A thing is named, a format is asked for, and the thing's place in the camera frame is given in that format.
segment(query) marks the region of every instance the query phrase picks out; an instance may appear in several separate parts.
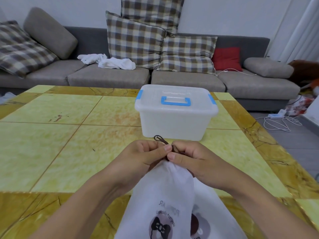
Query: forearm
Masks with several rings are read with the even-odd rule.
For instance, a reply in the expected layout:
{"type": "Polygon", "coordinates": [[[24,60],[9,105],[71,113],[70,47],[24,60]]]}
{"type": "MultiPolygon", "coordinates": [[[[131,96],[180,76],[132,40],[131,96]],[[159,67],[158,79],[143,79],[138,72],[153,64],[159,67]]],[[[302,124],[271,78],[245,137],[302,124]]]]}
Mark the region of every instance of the forearm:
{"type": "Polygon", "coordinates": [[[318,238],[319,233],[299,219],[248,175],[242,173],[229,193],[268,238],[318,238]]]}
{"type": "Polygon", "coordinates": [[[97,173],[64,203],[30,238],[89,238],[116,198],[110,180],[97,173]]]}

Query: white cable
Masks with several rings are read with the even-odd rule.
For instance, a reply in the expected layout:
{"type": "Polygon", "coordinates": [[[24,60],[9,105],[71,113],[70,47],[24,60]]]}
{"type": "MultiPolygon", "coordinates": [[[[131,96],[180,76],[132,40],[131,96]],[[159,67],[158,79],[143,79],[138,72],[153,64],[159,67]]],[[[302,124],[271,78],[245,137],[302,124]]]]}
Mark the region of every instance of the white cable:
{"type": "MultiPolygon", "coordinates": [[[[223,73],[223,72],[226,72],[226,70],[228,70],[228,69],[225,69],[225,70],[223,70],[222,72],[219,72],[216,77],[218,78],[219,74],[221,74],[221,73],[223,73]]],[[[241,72],[241,71],[239,71],[239,70],[237,70],[237,69],[233,69],[233,70],[236,70],[236,71],[238,71],[238,72],[240,72],[240,73],[243,73],[243,74],[245,74],[245,75],[247,75],[247,76],[256,76],[256,75],[257,75],[257,74],[249,75],[249,74],[246,74],[246,73],[244,73],[244,72],[241,72]]]]}
{"type": "Polygon", "coordinates": [[[285,118],[281,118],[281,119],[270,119],[269,117],[259,117],[259,118],[256,118],[256,120],[258,119],[261,119],[261,118],[264,118],[264,128],[266,128],[267,130],[281,130],[281,131],[285,131],[285,132],[291,132],[290,128],[288,127],[288,125],[285,123],[285,120],[297,125],[297,126],[302,126],[301,122],[298,121],[296,119],[296,117],[290,117],[290,116],[286,116],[285,118]],[[275,120],[281,120],[284,124],[281,124],[275,120]],[[279,127],[276,127],[274,124],[270,124],[268,121],[272,121],[274,123],[277,123],[281,126],[283,126],[284,128],[279,128],[279,127]],[[275,129],[271,129],[271,128],[268,128],[266,127],[266,124],[274,127],[275,129]]]}

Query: yellow marble tabletop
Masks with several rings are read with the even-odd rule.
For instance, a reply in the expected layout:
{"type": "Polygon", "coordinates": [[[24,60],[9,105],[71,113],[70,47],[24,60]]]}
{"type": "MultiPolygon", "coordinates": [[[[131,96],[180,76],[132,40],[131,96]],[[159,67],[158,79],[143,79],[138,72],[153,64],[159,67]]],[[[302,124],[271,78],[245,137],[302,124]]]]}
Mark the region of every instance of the yellow marble tabletop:
{"type": "MultiPolygon", "coordinates": [[[[28,237],[131,141],[151,139],[134,109],[137,93],[38,85],[0,105],[0,238],[28,237]]],[[[211,94],[219,113],[201,143],[319,229],[319,184],[229,93],[211,94]]],[[[264,238],[229,194],[216,192],[248,238],[264,238]]],[[[114,238],[129,199],[109,206],[92,238],[114,238]]]]}

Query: plaid pillow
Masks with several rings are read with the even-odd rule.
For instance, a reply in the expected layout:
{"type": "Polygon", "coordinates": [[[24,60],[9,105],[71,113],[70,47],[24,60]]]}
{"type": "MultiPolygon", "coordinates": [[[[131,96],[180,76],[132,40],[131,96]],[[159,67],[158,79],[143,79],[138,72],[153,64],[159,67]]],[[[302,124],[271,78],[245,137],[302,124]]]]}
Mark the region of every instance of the plaid pillow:
{"type": "Polygon", "coordinates": [[[59,58],[25,33],[16,21],[0,23],[0,68],[24,78],[59,58]]]}
{"type": "Polygon", "coordinates": [[[177,34],[184,0],[122,0],[121,16],[177,34]]]}
{"type": "Polygon", "coordinates": [[[128,58],[137,67],[156,69],[165,30],[124,19],[106,11],[107,41],[111,57],[128,58]]]}
{"type": "Polygon", "coordinates": [[[214,74],[217,37],[166,37],[157,70],[214,74]]]}

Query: plastic storage box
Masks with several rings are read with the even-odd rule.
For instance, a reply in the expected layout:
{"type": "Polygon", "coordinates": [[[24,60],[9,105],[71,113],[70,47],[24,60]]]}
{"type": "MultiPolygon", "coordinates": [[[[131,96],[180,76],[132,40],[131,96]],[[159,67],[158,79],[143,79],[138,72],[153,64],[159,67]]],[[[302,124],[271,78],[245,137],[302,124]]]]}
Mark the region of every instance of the plastic storage box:
{"type": "Polygon", "coordinates": [[[145,137],[199,141],[218,107],[203,88],[144,85],[135,100],[145,137]]]}

